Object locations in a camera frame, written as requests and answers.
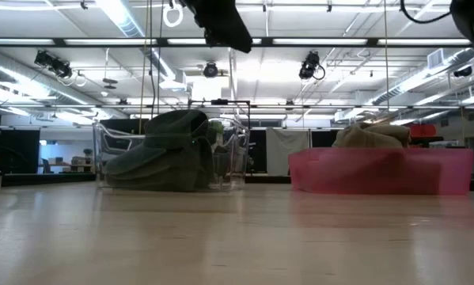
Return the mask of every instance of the pink plastic tub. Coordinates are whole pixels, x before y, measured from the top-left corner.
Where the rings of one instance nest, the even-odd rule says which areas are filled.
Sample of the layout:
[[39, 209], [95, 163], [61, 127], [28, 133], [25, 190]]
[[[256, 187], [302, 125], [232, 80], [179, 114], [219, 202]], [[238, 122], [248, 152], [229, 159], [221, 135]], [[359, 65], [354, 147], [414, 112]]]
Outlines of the pink plastic tub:
[[472, 150], [313, 148], [289, 156], [293, 188], [325, 194], [465, 195]]

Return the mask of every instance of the ceiling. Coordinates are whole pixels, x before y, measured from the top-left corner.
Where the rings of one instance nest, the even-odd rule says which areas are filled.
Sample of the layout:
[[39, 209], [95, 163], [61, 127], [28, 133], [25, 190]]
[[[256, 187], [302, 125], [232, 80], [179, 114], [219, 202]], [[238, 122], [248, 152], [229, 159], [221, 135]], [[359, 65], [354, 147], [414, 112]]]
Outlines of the ceiling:
[[[265, 0], [269, 10], [261, 10], [262, 0], [237, 0], [237, 8], [253, 37], [263, 36], [296, 36], [296, 37], [445, 37], [461, 38], [453, 19], [447, 17], [431, 25], [410, 23], [397, 10], [398, 1], [388, 0], [387, 13], [369, 9], [382, 8], [381, 0], [332, 0], [332, 12], [327, 9], [328, 1], [314, 0]], [[45, 6], [78, 6], [79, 1], [70, 0], [8, 0], [0, 1], [0, 37], [123, 37], [122, 32], [109, 19], [96, 3], [86, 1], [89, 9], [81, 8], [24, 11], [34, 7]], [[429, 19], [441, 15], [449, 7], [450, 0], [407, 0], [411, 14], [422, 10], [421, 19]], [[145, 28], [146, 1], [130, 0], [131, 12], [139, 25]], [[296, 8], [287, 9], [287, 5], [307, 5], [298, 11]], [[171, 20], [176, 17], [171, 13]], [[161, 8], [153, 8], [152, 37], [203, 37], [203, 30], [194, 22], [192, 13], [184, 9], [182, 22], [170, 28], [161, 24]], [[39, 50], [35, 47], [0, 47], [0, 53], [19, 63], [41, 72], [50, 78], [53, 74], [41, 70], [35, 65], [34, 58]], [[107, 78], [118, 80], [115, 90], [106, 90], [102, 79], [105, 77], [105, 50], [103, 48], [60, 48], [47, 49], [53, 55], [69, 61], [73, 69], [80, 71], [88, 79], [80, 87], [75, 84], [70, 88], [84, 93], [104, 104], [115, 104], [121, 98], [128, 98], [133, 104], [139, 104], [143, 96], [145, 102], [153, 96], [150, 77], [142, 82], [144, 72], [143, 53], [137, 48], [112, 48], [109, 51]], [[310, 82], [305, 86], [298, 77], [301, 62], [309, 51], [315, 50], [323, 59], [326, 77], [321, 82]], [[236, 53], [237, 92], [239, 100], [250, 100], [257, 104], [284, 104], [286, 100], [295, 100], [297, 104], [365, 104], [368, 96], [377, 90], [393, 86], [400, 78], [411, 76], [418, 67], [427, 64], [427, 56], [437, 48], [332, 48], [320, 47], [255, 47], [248, 54]], [[453, 54], [460, 49], [447, 48], [445, 54]], [[165, 47], [161, 49], [161, 57], [169, 66], [184, 70], [191, 84], [203, 80], [199, 69], [207, 62], [215, 62], [219, 69], [229, 69], [229, 52], [226, 47]], [[148, 72], [148, 61], [145, 73]], [[157, 73], [154, 73], [154, 83], [157, 86]], [[449, 89], [450, 84], [462, 84], [470, 78], [454, 78], [448, 80], [448, 75], [441, 74], [426, 84], [409, 90], [409, 93], [394, 98], [401, 105], [413, 105], [418, 98], [434, 95]], [[229, 80], [227, 75], [221, 79], [222, 96], [230, 99]], [[104, 97], [101, 92], [108, 91]], [[185, 92], [173, 92], [159, 89], [162, 104], [187, 103]], [[137, 109], [124, 110], [126, 113], [136, 113]], [[336, 109], [314, 110], [316, 113], [334, 114]]]

